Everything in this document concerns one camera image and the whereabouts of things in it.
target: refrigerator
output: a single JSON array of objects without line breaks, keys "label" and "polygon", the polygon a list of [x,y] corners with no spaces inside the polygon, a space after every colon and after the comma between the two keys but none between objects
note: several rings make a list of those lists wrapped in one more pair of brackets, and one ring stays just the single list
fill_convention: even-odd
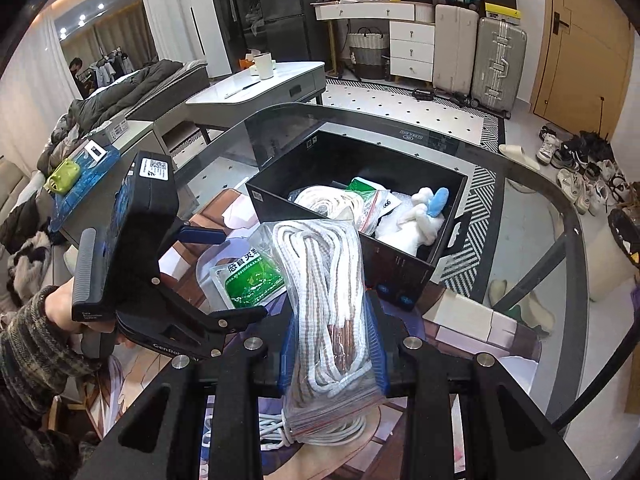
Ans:
[{"label": "refrigerator", "polygon": [[276,61],[328,61],[326,24],[316,20],[318,0],[213,0],[232,70],[254,48]]}]

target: screw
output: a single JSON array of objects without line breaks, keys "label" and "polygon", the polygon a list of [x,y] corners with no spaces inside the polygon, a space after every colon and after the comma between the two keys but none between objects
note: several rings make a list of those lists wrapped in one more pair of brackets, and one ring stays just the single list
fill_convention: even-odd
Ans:
[{"label": "screw", "polygon": [[179,370],[180,368],[184,368],[186,365],[188,365],[190,361],[191,360],[186,355],[177,355],[176,357],[171,359],[171,366]]},{"label": "screw", "polygon": [[262,339],[259,337],[250,337],[244,340],[244,347],[247,350],[257,350],[262,346]]},{"label": "screw", "polygon": [[404,346],[409,350],[417,350],[422,346],[422,339],[419,337],[409,336],[404,338],[402,344],[404,344]]},{"label": "screw", "polygon": [[495,357],[491,354],[487,354],[486,352],[482,352],[476,356],[476,361],[480,366],[484,366],[486,368],[491,368],[495,365]]}]

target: plaid sleeve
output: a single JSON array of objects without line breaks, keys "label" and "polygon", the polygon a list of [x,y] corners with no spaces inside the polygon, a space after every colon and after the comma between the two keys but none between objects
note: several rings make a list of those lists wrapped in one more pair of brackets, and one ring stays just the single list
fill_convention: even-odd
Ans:
[{"label": "plaid sleeve", "polygon": [[69,377],[87,375],[100,367],[68,345],[68,335],[47,319],[45,298],[56,288],[48,286],[20,309],[6,330],[0,332],[0,395],[21,425],[36,430],[62,393]]}]

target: wooden door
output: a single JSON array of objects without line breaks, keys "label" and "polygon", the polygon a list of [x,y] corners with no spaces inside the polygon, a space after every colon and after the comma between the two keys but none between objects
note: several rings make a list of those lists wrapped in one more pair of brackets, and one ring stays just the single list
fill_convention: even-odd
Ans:
[{"label": "wooden door", "polygon": [[545,19],[548,50],[540,59],[533,112],[573,134],[610,137],[633,61],[629,20],[614,0],[547,0]]}]

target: white stuffed toy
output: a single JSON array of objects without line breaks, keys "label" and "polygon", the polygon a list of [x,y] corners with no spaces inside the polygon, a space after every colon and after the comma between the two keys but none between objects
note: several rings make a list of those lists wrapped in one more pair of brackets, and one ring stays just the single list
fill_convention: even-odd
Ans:
[{"label": "white stuffed toy", "polygon": [[411,197],[413,207],[399,216],[395,226],[388,226],[384,234],[377,236],[378,240],[411,256],[421,245],[433,245],[444,224],[442,209],[448,197],[446,188],[441,187],[434,195],[430,188],[423,187]]}]

